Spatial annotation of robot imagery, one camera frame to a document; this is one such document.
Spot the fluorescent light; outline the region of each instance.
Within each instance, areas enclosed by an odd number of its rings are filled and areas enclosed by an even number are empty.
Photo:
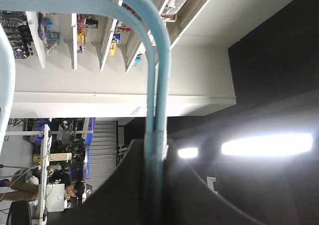
[[[178,155],[184,159],[195,158],[198,156],[198,148],[179,149]]]
[[[221,152],[226,155],[275,157],[307,152],[312,145],[310,134],[280,134],[226,142]]]

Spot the store shelf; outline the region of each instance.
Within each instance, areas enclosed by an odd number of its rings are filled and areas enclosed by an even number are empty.
[[[168,0],[152,0],[159,12],[162,12]],[[173,48],[187,28],[199,15],[202,9],[210,0],[187,0],[182,9],[178,12],[176,22],[166,23],[170,36],[171,48]],[[123,49],[122,54],[125,62],[125,70],[129,72],[134,64],[136,56],[140,53],[143,44],[135,33],[131,33],[130,38]]]
[[[120,6],[123,3],[122,0],[112,0],[112,1]],[[113,19],[113,18],[109,18],[109,17],[105,18],[104,28],[103,28],[103,33],[102,33],[102,38],[101,38],[101,43],[100,43],[100,45],[101,45],[100,53],[101,54],[98,55],[98,57],[100,59],[100,71],[101,72],[103,71],[105,64],[106,64],[106,60],[108,57],[108,52],[110,50],[110,46],[111,46],[116,23],[117,23],[117,19]]]
[[[158,8],[159,13],[161,13],[168,0],[152,0],[154,5]],[[125,63],[125,71],[129,72],[132,65],[134,64],[136,56],[139,54],[139,51],[142,49],[142,42],[138,38],[138,36],[135,33],[131,33],[130,38],[126,44],[126,49],[122,51],[123,59],[126,62]]]
[[[41,68],[45,68],[45,51],[44,51],[44,45],[42,40],[40,39],[38,35],[38,16],[37,13],[34,11],[26,11],[25,12],[28,25],[31,31],[34,47],[37,53],[37,56],[40,61]]]
[[[199,13],[210,0],[187,0],[178,12],[178,20],[175,23],[167,23],[171,48],[173,48],[187,28],[196,19]]]
[[[77,30],[77,16],[76,13],[71,14],[71,27],[72,27],[72,41],[73,41],[73,50],[72,50],[72,65],[71,68],[76,70],[78,67],[78,30]]]

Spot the staircase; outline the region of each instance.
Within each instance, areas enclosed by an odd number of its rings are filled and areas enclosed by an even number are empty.
[[[116,169],[116,121],[96,118],[89,154],[90,178],[86,182],[95,192]]]

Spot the black chair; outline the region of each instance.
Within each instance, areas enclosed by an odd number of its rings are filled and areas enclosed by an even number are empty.
[[[26,200],[12,202],[6,225],[31,225],[29,202]]]

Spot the dark shirt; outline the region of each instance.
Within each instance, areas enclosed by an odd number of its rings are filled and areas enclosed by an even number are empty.
[[[72,184],[71,176],[61,170],[54,170],[54,173],[49,178],[50,183],[64,184],[65,187]]]

